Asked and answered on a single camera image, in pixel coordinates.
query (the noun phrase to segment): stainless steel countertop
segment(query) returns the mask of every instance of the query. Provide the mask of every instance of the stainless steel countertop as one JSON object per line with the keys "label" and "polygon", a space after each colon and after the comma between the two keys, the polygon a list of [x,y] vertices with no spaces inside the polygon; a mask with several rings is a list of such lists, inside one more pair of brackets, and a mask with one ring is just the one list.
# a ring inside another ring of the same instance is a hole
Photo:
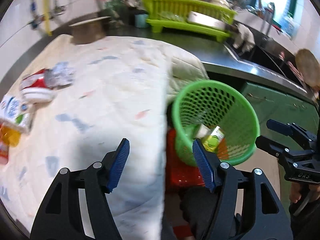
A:
{"label": "stainless steel countertop", "polygon": [[[53,36],[44,37],[27,52],[25,52],[11,67],[6,76],[0,82],[0,96],[2,97],[20,76],[28,64],[60,34],[71,34],[68,27],[71,23],[94,18],[95,15],[86,15],[64,24],[53,32]],[[283,76],[270,71],[257,64],[240,61],[225,44],[215,41],[214,37],[201,35],[198,33],[179,31],[174,29],[164,29],[162,33],[152,33],[151,29],[139,29],[133,26],[124,26],[119,29],[110,29],[108,36],[132,36],[165,41],[178,46],[196,57],[204,64],[207,72],[214,72],[229,76],[235,76],[257,84],[268,86],[297,98],[313,103],[313,94],[307,88],[300,87]]]}

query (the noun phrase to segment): green dish rack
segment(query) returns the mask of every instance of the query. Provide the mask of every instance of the green dish rack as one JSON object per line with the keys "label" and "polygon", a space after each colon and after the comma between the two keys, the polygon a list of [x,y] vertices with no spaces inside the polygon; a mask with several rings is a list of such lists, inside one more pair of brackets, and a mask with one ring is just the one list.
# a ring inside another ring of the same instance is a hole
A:
{"label": "green dish rack", "polygon": [[231,34],[210,27],[190,24],[185,21],[173,21],[162,16],[162,12],[169,12],[183,19],[187,19],[189,12],[194,11],[224,21],[233,23],[236,12],[218,5],[200,0],[142,0],[149,13],[147,23],[152,26],[153,33],[160,33],[163,27],[179,29],[215,36],[218,42],[223,42]]}

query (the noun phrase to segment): beige floor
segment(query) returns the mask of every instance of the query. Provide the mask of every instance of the beige floor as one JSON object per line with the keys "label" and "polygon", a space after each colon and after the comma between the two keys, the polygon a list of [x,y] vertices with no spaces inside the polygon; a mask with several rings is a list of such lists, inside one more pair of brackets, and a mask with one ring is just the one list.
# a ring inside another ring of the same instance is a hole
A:
{"label": "beige floor", "polygon": [[[280,198],[279,168],[276,157],[273,157],[270,154],[260,149],[257,149],[255,153],[247,161],[235,167],[238,170],[242,171],[252,171],[255,168],[260,168],[265,173],[271,185],[273,186],[275,192]],[[242,201],[242,192],[239,190],[236,205],[236,213],[241,214]]]}

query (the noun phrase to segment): green basket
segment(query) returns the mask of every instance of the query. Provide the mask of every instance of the green basket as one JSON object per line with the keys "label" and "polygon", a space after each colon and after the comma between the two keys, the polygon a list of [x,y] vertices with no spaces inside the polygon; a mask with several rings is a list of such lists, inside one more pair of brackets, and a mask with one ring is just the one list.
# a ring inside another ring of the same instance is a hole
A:
{"label": "green basket", "polygon": [[225,134],[231,165],[246,161],[255,150],[260,135],[257,115],[248,100],[232,87],[213,80],[197,81],[186,86],[172,108],[177,131],[175,149],[185,164],[196,166],[190,131],[199,124],[218,125]]}
{"label": "green basket", "polygon": [[160,33],[163,27],[204,33],[216,36],[218,42],[223,42],[231,34],[210,27],[169,20],[161,15],[161,12],[170,12],[184,19],[188,18],[189,12],[194,11],[224,21],[233,23],[236,12],[218,5],[200,0],[142,0],[149,13],[147,23],[152,26],[152,32]]}

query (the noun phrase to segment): silver screw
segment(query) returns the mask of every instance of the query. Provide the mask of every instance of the silver screw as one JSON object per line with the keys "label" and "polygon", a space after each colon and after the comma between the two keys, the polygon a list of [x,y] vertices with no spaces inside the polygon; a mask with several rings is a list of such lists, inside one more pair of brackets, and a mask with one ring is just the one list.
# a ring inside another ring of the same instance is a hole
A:
{"label": "silver screw", "polygon": [[60,174],[66,174],[68,172],[68,169],[67,168],[62,168],[61,170],[60,170]]}
{"label": "silver screw", "polygon": [[229,163],[220,163],[220,166],[224,169],[229,168]]}
{"label": "silver screw", "polygon": [[101,166],[102,166],[102,163],[101,163],[101,162],[96,162],[96,163],[93,164],[93,167],[94,167],[95,169],[101,168]]}
{"label": "silver screw", "polygon": [[255,170],[254,170],[254,173],[257,174],[257,175],[261,175],[261,174],[262,174],[262,170],[260,170],[260,169],[255,169]]}

